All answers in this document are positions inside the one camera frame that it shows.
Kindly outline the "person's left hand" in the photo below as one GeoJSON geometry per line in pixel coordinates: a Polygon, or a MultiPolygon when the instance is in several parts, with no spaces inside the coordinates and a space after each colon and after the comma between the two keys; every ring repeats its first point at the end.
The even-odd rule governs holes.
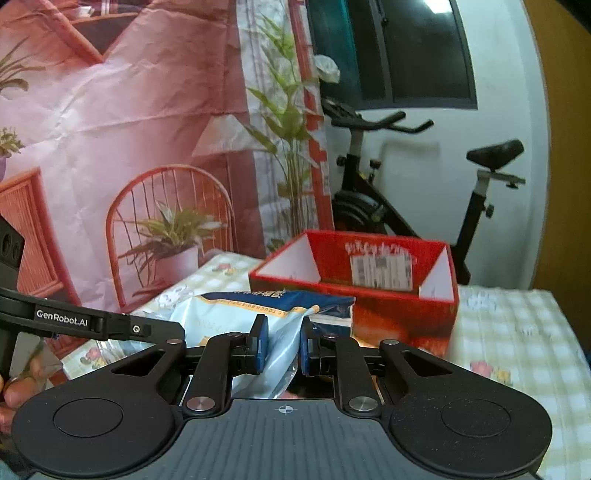
{"type": "Polygon", "coordinates": [[[48,364],[43,353],[31,357],[28,368],[8,385],[1,380],[1,433],[9,435],[16,411],[27,400],[44,390],[48,364]]]}

